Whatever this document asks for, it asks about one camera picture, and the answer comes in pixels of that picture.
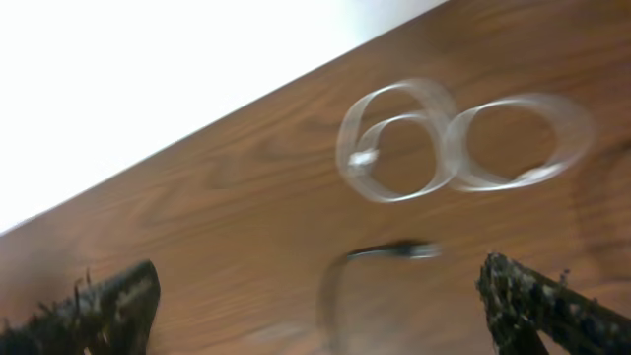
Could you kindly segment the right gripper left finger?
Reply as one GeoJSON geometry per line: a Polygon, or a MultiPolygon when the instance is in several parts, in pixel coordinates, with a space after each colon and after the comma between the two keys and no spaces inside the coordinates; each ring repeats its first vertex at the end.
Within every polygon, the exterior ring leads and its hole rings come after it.
{"type": "Polygon", "coordinates": [[[161,298],[154,263],[143,260],[94,283],[78,279],[60,302],[40,303],[28,320],[2,320],[5,355],[145,355],[161,298]]]}

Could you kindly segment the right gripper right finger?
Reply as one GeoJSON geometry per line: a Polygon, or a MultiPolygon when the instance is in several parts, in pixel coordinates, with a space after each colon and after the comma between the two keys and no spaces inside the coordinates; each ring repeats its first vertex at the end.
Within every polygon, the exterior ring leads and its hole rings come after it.
{"type": "Polygon", "coordinates": [[[497,252],[476,289],[497,354],[546,354],[546,334],[569,354],[628,354],[630,319],[497,252]]]}

